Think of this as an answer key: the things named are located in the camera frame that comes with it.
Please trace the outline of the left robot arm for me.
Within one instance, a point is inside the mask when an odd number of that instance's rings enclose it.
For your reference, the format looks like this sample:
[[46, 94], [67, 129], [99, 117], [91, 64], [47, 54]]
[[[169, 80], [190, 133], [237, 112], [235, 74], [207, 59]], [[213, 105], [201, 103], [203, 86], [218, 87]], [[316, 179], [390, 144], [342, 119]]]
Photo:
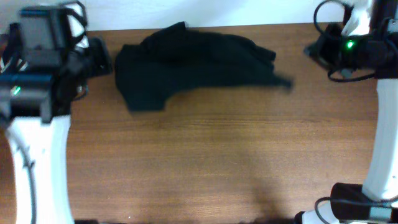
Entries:
[[80, 1], [27, 6], [1, 36], [1, 128], [14, 167], [17, 223], [74, 223], [67, 187], [71, 105], [113, 71], [88, 37]]

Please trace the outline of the black Sydrogen t-shirt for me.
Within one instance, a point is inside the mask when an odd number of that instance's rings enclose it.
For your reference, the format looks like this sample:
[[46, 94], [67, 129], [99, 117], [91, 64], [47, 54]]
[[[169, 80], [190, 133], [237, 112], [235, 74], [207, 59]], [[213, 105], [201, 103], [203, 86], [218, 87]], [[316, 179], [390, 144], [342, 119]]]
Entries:
[[197, 88], [292, 88], [274, 72], [276, 53], [234, 34], [200, 32], [178, 22], [140, 44], [123, 45], [115, 83], [129, 111], [161, 111], [174, 95]]

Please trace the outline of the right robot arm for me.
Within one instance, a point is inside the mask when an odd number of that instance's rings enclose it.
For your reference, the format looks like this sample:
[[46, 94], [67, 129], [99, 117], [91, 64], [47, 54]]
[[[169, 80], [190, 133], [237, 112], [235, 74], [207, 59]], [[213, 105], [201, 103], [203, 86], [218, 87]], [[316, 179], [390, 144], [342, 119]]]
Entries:
[[305, 53], [335, 83], [375, 81], [374, 140], [362, 183], [338, 182], [329, 196], [294, 223], [397, 222], [397, 2], [341, 1], [341, 23], [321, 28], [313, 13], [318, 39]]

